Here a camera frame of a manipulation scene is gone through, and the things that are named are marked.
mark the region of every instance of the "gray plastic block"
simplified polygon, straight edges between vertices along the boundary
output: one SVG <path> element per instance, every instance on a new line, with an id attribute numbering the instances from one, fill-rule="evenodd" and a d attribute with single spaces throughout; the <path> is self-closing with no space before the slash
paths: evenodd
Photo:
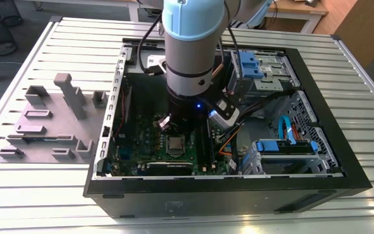
<path id="1" fill-rule="evenodd" d="M 32 85 L 27 89 L 26 98 L 35 108 L 43 108 L 44 102 L 42 97 L 50 96 L 44 86 Z"/>
<path id="2" fill-rule="evenodd" d="M 24 136 L 26 136 L 26 134 L 11 134 L 6 137 L 6 140 L 12 145 L 27 144 L 27 141 L 23 139 Z"/>
<path id="3" fill-rule="evenodd" d="M 81 105 L 84 106 L 85 105 L 85 99 L 84 99 L 84 95 L 83 95 L 81 89 L 80 89 L 80 87 L 73 87 L 73 88 L 75 88 L 76 97 L 77 97 Z"/>
<path id="4" fill-rule="evenodd" d="M 58 142 L 62 145 L 77 145 L 77 138 L 75 135 L 66 135 L 66 134 L 60 134 L 58 135 Z"/>
<path id="5" fill-rule="evenodd" d="M 67 148 L 54 148 L 52 156 L 58 160 L 71 160 L 76 157 L 72 150 Z"/>
<path id="6" fill-rule="evenodd" d="M 72 86 L 72 76 L 68 73 L 58 73 L 56 78 L 55 78 L 55 85 L 60 87 L 63 94 L 64 94 L 64 99 L 75 113 L 75 116 L 77 119 L 85 119 L 87 114 L 83 109 L 83 104 L 81 104 L 81 91 L 80 89 L 75 89 Z"/>
<path id="7" fill-rule="evenodd" d="M 34 110 L 26 111 L 24 116 L 27 118 L 51 118 L 54 114 L 50 110 Z"/>
<path id="8" fill-rule="evenodd" d="M 47 129 L 43 125 L 18 125 L 16 132 L 18 133 L 32 133 L 32 134 L 43 134 Z"/>
<path id="9" fill-rule="evenodd" d="M 47 131 L 43 134 L 14 132 L 6 138 L 8 142 L 24 152 L 23 158 L 3 158 L 2 163 L 89 163 L 91 158 L 84 158 L 76 152 L 79 139 L 87 144 L 91 141 L 97 142 L 103 130 L 103 121 L 105 117 L 105 109 L 95 108 L 92 95 L 84 95 L 85 103 L 84 110 L 87 118 L 77 120 L 76 116 L 64 101 L 63 94 L 51 94 L 43 96 L 46 106 L 43 109 L 36 109 L 30 103 L 27 104 L 23 114 L 18 121 L 22 126 L 44 126 Z M 50 110 L 51 118 L 27 118 L 27 111 Z M 73 160 L 58 160 L 52 156 L 54 148 L 67 148 L 75 154 Z"/>
<path id="10" fill-rule="evenodd" d="M 105 91 L 95 91 L 92 95 L 95 108 L 107 108 L 108 96 Z"/>
<path id="11" fill-rule="evenodd" d="M 0 150 L 0 156 L 6 159 L 20 159 L 24 157 L 24 152 L 19 148 L 10 146 Z"/>
<path id="12" fill-rule="evenodd" d="M 89 146 L 87 147 L 81 140 L 77 142 L 76 153 L 81 158 L 91 158 L 95 154 L 96 144 L 93 141 L 89 141 Z"/>

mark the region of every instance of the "light blue robot arm segment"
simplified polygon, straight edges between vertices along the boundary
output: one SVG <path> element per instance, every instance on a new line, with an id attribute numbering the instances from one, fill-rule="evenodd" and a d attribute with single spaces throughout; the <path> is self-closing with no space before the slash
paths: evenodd
<path id="1" fill-rule="evenodd" d="M 164 27 L 179 40 L 193 41 L 208 37 L 219 29 L 224 15 L 221 0 L 164 1 Z"/>

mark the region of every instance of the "wooden desk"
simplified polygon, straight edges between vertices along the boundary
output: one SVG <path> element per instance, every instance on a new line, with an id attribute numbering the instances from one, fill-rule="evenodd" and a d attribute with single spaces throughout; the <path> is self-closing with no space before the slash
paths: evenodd
<path id="1" fill-rule="evenodd" d="M 105 5 L 105 6 L 124 6 L 129 10 L 131 21 L 139 22 L 139 9 L 149 8 L 149 6 L 139 4 L 132 0 L 40 0 L 47 2 L 62 2 L 62 3 L 77 3 L 77 4 L 89 4 L 89 5 Z M 303 33 L 312 33 L 321 17 L 328 14 L 328 10 L 321 3 L 317 4 L 317 7 L 309 7 L 303 2 L 295 2 L 293 0 L 280 0 L 279 1 L 279 18 L 284 19 L 296 19 L 307 20 L 303 27 Z M 272 4 L 268 17 L 273 17 L 275 4 Z"/>
<path id="2" fill-rule="evenodd" d="M 321 2 L 317 3 L 316 7 L 305 5 L 305 2 L 296 2 L 295 0 L 280 0 L 279 4 L 279 15 L 277 18 L 281 19 L 295 19 L 305 20 L 305 24 L 301 29 L 301 33 L 312 33 L 317 27 L 317 24 L 323 18 L 327 16 L 329 11 Z M 267 16 L 273 17 L 275 13 L 275 3 L 271 5 Z"/>

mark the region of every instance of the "blue plastic clip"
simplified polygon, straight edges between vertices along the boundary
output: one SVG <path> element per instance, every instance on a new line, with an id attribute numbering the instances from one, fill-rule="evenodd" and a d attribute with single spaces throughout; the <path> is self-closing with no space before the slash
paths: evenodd
<path id="1" fill-rule="evenodd" d="M 259 151 L 264 151 L 264 146 L 263 146 L 263 142 L 257 142 L 257 150 Z"/>
<path id="2" fill-rule="evenodd" d="M 313 151 L 317 152 L 319 151 L 317 142 L 312 140 L 311 144 L 312 144 Z"/>
<path id="3" fill-rule="evenodd" d="M 252 52 L 240 52 L 241 72 L 245 78 L 264 78 L 265 74 L 260 70 L 260 61 Z"/>
<path id="4" fill-rule="evenodd" d="M 276 140 L 261 140 L 264 151 L 280 151 L 279 142 Z"/>
<path id="5" fill-rule="evenodd" d="M 244 161 L 241 162 L 241 167 L 245 165 L 245 162 L 248 161 L 248 159 L 249 159 L 249 153 L 247 154 Z"/>

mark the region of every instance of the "table leg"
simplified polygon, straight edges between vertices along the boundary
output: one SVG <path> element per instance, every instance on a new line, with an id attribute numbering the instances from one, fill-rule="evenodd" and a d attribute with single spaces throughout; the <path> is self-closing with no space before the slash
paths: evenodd
<path id="1" fill-rule="evenodd" d="M 301 33 L 313 33 L 323 15 L 311 15 L 309 20 L 305 22 Z"/>
<path id="2" fill-rule="evenodd" d="M 128 9 L 129 9 L 129 20 L 132 22 L 140 22 L 140 16 L 139 16 L 139 10 L 140 4 L 137 3 L 128 3 Z"/>
<path id="3" fill-rule="evenodd" d="M 43 10 L 43 2 L 40 1 L 32 1 L 34 4 L 34 8 L 36 11 L 42 11 Z"/>

